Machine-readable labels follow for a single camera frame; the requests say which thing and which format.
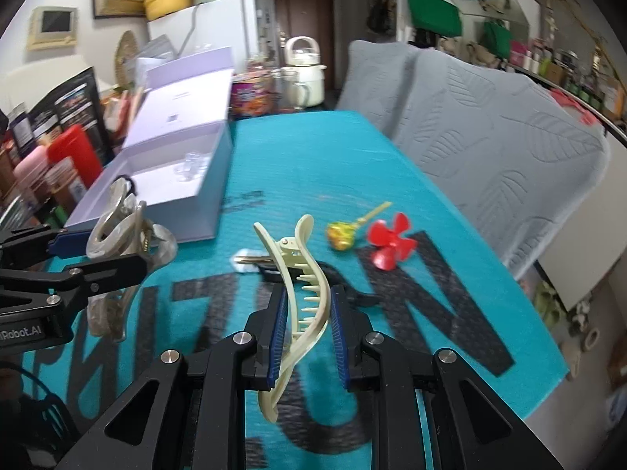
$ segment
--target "teal table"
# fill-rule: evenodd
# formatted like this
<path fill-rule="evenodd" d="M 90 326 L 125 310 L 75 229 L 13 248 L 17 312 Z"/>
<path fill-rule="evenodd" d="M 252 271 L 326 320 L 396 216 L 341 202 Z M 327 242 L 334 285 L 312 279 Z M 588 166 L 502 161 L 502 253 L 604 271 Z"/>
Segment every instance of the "teal table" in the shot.
<path fill-rule="evenodd" d="M 310 112 L 239 123 L 215 240 L 181 246 L 177 259 L 146 280 L 119 346 L 91 337 L 83 313 L 71 344 L 29 353 L 24 367 L 64 399 L 78 427 L 99 413 L 162 351 L 202 350 L 243 328 L 269 297 L 258 274 L 236 274 L 230 257 L 262 249 L 252 225 L 277 239 L 315 217 L 309 248 L 350 284 L 377 293 L 365 308 L 375 329 L 407 347 L 452 347 L 525 418 L 566 373 L 531 303 L 487 245 L 442 193 L 387 138 L 352 112 Z M 383 201 L 411 219 L 418 252 L 390 273 L 374 269 L 363 239 L 350 252 L 330 249 L 324 230 L 354 221 Z M 55 266 L 62 267 L 59 261 Z M 27 384 L 27 393 L 31 392 Z M 370 468 L 369 404 L 341 387 L 327 331 L 297 366 L 266 422 L 256 395 L 247 401 L 249 468 Z"/>

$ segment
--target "open box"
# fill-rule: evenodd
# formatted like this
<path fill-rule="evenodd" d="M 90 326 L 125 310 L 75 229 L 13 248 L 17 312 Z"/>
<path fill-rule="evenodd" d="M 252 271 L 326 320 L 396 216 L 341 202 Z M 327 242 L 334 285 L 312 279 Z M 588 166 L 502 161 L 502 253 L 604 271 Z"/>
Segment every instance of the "open box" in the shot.
<path fill-rule="evenodd" d="M 215 237 L 233 149 L 227 125 L 232 75 L 230 48 L 150 70 L 150 92 L 121 152 L 66 227 L 92 229 L 107 208 L 112 182 L 127 175 L 136 184 L 137 199 L 146 201 L 146 217 L 168 228 L 178 242 Z M 197 171 L 185 174 L 189 158 Z"/>

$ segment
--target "yellow lollipop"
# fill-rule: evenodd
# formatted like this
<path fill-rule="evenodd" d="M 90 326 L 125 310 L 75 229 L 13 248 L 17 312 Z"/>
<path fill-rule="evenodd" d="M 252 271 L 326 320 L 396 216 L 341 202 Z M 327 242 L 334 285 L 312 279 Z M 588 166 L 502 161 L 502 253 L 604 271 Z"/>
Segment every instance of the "yellow lollipop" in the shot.
<path fill-rule="evenodd" d="M 347 251 L 352 248 L 352 246 L 355 245 L 355 233 L 357 230 L 391 205 L 391 202 L 386 201 L 384 204 L 379 205 L 373 211 L 367 213 L 363 217 L 360 217 L 355 222 L 332 222 L 327 226 L 327 238 L 329 244 L 331 244 L 331 247 L 336 251 Z"/>

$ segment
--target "silver bolt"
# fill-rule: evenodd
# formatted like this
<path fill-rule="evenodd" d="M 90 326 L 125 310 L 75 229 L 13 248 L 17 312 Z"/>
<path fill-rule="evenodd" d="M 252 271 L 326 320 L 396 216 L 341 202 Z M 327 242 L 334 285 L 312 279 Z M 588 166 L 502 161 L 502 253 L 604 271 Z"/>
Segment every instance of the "silver bolt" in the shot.
<path fill-rule="evenodd" d="M 249 343 L 252 338 L 252 335 L 248 332 L 237 332 L 237 334 L 233 336 L 233 341 L 235 341 L 236 345 L 245 345 Z"/>
<path fill-rule="evenodd" d="M 380 345 L 383 342 L 383 334 L 381 332 L 370 332 L 366 334 L 366 343 L 369 345 Z"/>
<path fill-rule="evenodd" d="M 444 362 L 444 364 L 452 364 L 457 360 L 457 354 L 453 350 L 440 350 L 438 358 Z"/>
<path fill-rule="evenodd" d="M 161 354 L 161 362 L 164 364 L 174 364 L 180 356 L 181 354 L 176 350 L 165 350 Z"/>

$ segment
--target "white refrigerator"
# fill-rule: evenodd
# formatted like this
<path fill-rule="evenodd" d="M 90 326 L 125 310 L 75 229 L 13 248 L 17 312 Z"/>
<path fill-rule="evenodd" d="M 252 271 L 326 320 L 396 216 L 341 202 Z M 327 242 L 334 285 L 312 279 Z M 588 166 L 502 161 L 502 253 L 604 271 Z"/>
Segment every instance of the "white refrigerator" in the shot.
<path fill-rule="evenodd" d="M 255 0 L 216 0 L 189 7 L 149 22 L 148 31 L 151 40 L 166 35 L 181 56 L 207 46 L 230 46 L 236 74 L 245 72 L 248 58 L 259 53 Z"/>

